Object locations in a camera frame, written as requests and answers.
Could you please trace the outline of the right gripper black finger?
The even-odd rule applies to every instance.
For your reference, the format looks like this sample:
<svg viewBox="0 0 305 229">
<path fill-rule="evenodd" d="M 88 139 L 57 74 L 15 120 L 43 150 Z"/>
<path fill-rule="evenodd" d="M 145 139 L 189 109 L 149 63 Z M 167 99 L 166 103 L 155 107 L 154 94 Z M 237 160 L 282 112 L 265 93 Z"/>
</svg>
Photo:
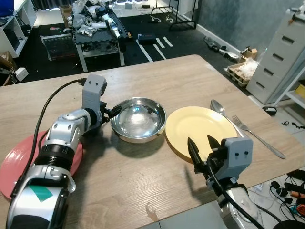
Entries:
<svg viewBox="0 0 305 229">
<path fill-rule="evenodd" d="M 211 148 L 211 152 L 209 153 L 210 155 L 218 150 L 218 148 L 220 148 L 220 146 L 222 146 L 222 144 L 220 144 L 220 142 L 218 142 L 218 140 L 216 140 L 213 136 L 211 135 L 207 135 L 207 139 L 208 139 L 208 142 L 209 142 L 209 146 Z"/>
<path fill-rule="evenodd" d="M 189 150 L 189 156 L 192 161 L 192 164 L 195 167 L 203 167 L 204 162 L 202 161 L 199 155 L 200 151 L 198 150 L 196 143 L 190 137 L 187 138 L 187 148 Z"/>
</svg>

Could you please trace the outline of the shiny steel bowl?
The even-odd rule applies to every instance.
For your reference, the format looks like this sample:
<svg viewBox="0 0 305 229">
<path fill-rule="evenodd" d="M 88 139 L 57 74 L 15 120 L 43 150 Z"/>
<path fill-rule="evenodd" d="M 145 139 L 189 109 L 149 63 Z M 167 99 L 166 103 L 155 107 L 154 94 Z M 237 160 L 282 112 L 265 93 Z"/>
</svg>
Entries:
<svg viewBox="0 0 305 229">
<path fill-rule="evenodd" d="M 118 115 L 110 120 L 114 133 L 129 143 L 146 143 L 157 139 L 164 131 L 166 111 L 155 100 L 133 97 L 118 104 Z"/>
</svg>

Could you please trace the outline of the yellow plate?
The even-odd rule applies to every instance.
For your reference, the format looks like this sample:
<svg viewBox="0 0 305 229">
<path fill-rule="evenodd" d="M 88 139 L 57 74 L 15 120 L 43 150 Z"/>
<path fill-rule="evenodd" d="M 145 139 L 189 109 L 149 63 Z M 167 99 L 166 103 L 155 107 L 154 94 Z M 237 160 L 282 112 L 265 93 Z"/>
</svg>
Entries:
<svg viewBox="0 0 305 229">
<path fill-rule="evenodd" d="M 188 106 L 171 113 L 165 125 L 166 141 L 174 153 L 181 159 L 192 163 L 187 139 L 196 144 L 199 155 L 205 161 L 212 152 L 207 136 L 218 142 L 222 139 L 238 137 L 238 133 L 230 122 L 215 111 L 198 106 Z"/>
</svg>

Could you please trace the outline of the silver metal spoon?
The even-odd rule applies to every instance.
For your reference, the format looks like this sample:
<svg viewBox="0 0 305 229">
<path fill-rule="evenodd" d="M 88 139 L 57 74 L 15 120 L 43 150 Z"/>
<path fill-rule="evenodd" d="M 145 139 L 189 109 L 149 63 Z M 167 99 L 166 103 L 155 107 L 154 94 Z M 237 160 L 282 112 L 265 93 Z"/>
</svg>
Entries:
<svg viewBox="0 0 305 229">
<path fill-rule="evenodd" d="M 73 193 L 76 190 L 76 184 L 72 176 L 70 174 L 62 174 L 61 178 L 67 181 L 68 192 Z"/>
<path fill-rule="evenodd" d="M 220 115 L 224 116 L 224 118 L 226 118 L 231 125 L 233 125 L 233 128 L 235 129 L 236 133 L 240 136 L 240 137 L 245 137 L 244 133 L 242 132 L 242 130 L 240 129 L 239 126 L 237 126 L 227 115 L 225 112 L 224 107 L 217 101 L 214 99 L 211 99 L 211 109 L 214 110 L 216 113 L 219 113 Z"/>
</svg>

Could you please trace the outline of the silver metal fork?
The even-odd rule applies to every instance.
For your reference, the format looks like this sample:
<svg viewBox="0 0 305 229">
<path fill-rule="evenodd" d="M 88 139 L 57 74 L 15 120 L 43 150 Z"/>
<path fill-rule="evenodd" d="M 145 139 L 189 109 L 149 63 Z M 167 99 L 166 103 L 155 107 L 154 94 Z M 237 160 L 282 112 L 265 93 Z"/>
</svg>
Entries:
<svg viewBox="0 0 305 229">
<path fill-rule="evenodd" d="M 250 128 L 248 128 L 246 126 L 246 124 L 244 124 L 240 118 L 238 118 L 238 116 L 233 115 L 232 116 L 232 120 L 235 122 L 235 124 L 242 130 L 247 131 L 248 133 L 250 133 L 252 136 L 254 136 L 257 140 L 259 140 L 264 146 L 266 146 L 266 148 L 268 148 L 268 150 L 272 151 L 275 155 L 277 155 L 277 157 L 281 158 L 281 159 L 286 159 L 286 156 L 281 153 L 281 151 L 277 150 L 274 146 L 272 146 L 271 144 L 268 144 L 268 142 L 266 142 L 265 140 L 263 140 L 262 138 L 260 138 L 258 135 L 256 135 L 255 133 L 253 133 L 253 131 L 251 131 Z"/>
</svg>

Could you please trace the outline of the small black device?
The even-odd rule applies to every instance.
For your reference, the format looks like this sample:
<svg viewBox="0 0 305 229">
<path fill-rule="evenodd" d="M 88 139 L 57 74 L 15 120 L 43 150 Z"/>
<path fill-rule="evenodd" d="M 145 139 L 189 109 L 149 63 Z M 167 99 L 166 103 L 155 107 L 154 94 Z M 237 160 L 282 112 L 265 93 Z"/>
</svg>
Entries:
<svg viewBox="0 0 305 229">
<path fill-rule="evenodd" d="M 269 115 L 275 116 L 277 113 L 277 108 L 275 106 L 266 105 L 263 106 L 262 109 Z"/>
</svg>

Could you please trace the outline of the dark blue box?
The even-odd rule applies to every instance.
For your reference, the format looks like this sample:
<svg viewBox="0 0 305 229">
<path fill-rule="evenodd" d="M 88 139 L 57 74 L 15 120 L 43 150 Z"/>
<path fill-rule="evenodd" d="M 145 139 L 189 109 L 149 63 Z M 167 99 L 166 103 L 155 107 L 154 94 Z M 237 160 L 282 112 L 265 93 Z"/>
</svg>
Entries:
<svg viewBox="0 0 305 229">
<path fill-rule="evenodd" d="M 137 35 L 137 42 L 141 45 L 155 44 L 156 36 L 154 33 L 139 33 Z"/>
</svg>

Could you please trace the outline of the wooden pallet with bag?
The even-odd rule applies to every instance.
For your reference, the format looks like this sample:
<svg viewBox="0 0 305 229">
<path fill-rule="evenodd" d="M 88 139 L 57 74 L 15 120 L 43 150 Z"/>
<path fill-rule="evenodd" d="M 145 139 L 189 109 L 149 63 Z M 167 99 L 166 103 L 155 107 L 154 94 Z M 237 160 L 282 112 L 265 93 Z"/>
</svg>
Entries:
<svg viewBox="0 0 305 229">
<path fill-rule="evenodd" d="M 244 61 L 240 63 L 229 65 L 229 67 L 226 68 L 226 72 L 239 87 L 246 87 L 258 65 L 258 61 L 251 58 L 245 58 Z"/>
</svg>

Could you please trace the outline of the grey cart with clutter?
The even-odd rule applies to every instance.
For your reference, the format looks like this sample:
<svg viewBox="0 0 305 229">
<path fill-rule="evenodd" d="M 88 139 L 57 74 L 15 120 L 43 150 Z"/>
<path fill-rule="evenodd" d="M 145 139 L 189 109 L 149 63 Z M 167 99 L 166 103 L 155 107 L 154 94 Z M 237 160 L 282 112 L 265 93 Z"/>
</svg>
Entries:
<svg viewBox="0 0 305 229">
<path fill-rule="evenodd" d="M 124 67 L 127 30 L 113 11 L 114 0 L 75 0 L 68 24 L 83 72 L 88 57 L 118 54 Z"/>
</svg>

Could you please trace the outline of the black floor crate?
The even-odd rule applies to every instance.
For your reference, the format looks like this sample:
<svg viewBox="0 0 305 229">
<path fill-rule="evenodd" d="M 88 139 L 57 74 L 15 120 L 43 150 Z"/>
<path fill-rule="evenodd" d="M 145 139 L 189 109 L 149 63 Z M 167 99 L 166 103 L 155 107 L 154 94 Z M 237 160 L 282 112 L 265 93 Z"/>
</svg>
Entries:
<svg viewBox="0 0 305 229">
<path fill-rule="evenodd" d="M 71 33 L 39 37 L 47 51 L 49 61 L 73 58 L 78 55 Z"/>
</svg>

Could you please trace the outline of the yellow box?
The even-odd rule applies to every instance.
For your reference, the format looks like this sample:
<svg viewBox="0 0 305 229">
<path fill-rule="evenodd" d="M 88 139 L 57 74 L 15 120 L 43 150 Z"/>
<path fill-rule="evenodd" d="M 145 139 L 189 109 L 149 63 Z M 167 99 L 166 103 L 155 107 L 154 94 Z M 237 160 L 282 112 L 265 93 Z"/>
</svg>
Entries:
<svg viewBox="0 0 305 229">
<path fill-rule="evenodd" d="M 295 90 L 295 94 L 300 96 L 301 98 L 305 97 L 305 85 L 301 83 Z"/>
</svg>

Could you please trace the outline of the white power adapter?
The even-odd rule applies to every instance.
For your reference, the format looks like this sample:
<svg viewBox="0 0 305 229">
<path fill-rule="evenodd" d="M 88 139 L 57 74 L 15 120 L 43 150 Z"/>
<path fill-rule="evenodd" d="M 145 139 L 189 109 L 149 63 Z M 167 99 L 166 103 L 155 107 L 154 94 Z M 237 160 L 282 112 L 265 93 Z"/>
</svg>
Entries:
<svg viewBox="0 0 305 229">
<path fill-rule="evenodd" d="M 24 67 L 20 67 L 14 71 L 15 78 L 18 82 L 22 82 L 28 75 L 28 70 Z"/>
</svg>

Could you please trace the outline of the pink plate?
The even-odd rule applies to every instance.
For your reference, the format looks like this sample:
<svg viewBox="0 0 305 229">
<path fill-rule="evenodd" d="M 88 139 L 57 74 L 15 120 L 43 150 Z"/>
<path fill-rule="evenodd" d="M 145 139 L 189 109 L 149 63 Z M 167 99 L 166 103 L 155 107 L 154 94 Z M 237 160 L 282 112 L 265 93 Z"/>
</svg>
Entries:
<svg viewBox="0 0 305 229">
<path fill-rule="evenodd" d="M 42 140 L 46 137 L 47 131 L 39 131 L 38 138 Z M 11 200 L 11 193 L 15 187 L 15 184 L 22 174 L 26 162 L 31 155 L 33 135 L 22 140 L 17 144 L 11 151 L 8 152 L 7 156 L 0 165 L 0 192 L 7 199 Z M 74 176 L 79 168 L 83 158 L 83 145 L 78 144 L 78 148 L 75 151 L 70 173 Z"/>
</svg>

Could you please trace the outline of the black floor tool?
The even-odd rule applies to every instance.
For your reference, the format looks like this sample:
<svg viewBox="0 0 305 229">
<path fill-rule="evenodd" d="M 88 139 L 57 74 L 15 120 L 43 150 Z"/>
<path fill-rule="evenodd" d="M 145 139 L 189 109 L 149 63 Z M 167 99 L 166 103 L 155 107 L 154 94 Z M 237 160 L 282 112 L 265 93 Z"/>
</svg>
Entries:
<svg viewBox="0 0 305 229">
<path fill-rule="evenodd" d="M 228 52 L 226 50 L 226 46 L 220 45 L 215 40 L 211 39 L 211 37 L 204 36 L 204 42 L 207 44 L 207 47 L 213 52 L 221 54 L 225 59 L 232 61 L 233 63 L 238 63 L 239 55 Z"/>
</svg>

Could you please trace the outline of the small cardboard box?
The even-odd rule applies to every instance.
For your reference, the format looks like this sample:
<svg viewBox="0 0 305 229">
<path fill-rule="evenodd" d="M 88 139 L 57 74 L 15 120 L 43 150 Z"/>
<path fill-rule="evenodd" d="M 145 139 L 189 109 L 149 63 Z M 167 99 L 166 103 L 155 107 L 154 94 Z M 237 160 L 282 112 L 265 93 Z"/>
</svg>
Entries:
<svg viewBox="0 0 305 229">
<path fill-rule="evenodd" d="M 258 54 L 258 50 L 256 48 L 251 48 L 250 46 L 247 46 L 240 52 L 241 54 L 241 59 L 243 61 L 246 61 L 246 59 L 253 59 L 255 60 Z"/>
</svg>

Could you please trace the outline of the white drawer cabinet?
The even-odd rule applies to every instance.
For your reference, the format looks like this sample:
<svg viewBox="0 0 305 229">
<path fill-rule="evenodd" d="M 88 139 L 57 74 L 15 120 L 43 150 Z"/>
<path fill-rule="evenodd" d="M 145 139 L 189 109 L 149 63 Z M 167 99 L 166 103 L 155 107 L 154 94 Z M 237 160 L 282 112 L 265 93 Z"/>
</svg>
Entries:
<svg viewBox="0 0 305 229">
<path fill-rule="evenodd" d="M 286 11 L 246 89 L 262 104 L 274 102 L 305 48 L 305 14 Z"/>
</svg>

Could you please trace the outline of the black metal rack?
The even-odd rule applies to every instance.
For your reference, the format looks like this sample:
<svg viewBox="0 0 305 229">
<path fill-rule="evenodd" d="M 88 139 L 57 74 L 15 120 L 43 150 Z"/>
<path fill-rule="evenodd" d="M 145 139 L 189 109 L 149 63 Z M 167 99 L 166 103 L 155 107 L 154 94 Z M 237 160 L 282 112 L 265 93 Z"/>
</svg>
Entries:
<svg viewBox="0 0 305 229">
<path fill-rule="evenodd" d="M 196 29 L 198 6 L 201 0 L 167 0 L 166 6 L 155 7 L 150 11 L 151 22 L 165 24 L 168 32 Z"/>
</svg>

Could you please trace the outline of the white shelf unit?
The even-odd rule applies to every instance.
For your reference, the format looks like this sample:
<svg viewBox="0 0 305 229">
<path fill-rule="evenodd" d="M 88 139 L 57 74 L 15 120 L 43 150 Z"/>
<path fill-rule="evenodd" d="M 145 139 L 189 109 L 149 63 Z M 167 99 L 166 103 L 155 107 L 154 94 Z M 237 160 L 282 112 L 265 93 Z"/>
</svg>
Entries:
<svg viewBox="0 0 305 229">
<path fill-rule="evenodd" d="M 13 0 L 13 15 L 0 18 L 0 54 L 9 52 L 12 57 L 20 56 L 37 15 L 32 0 Z"/>
</svg>

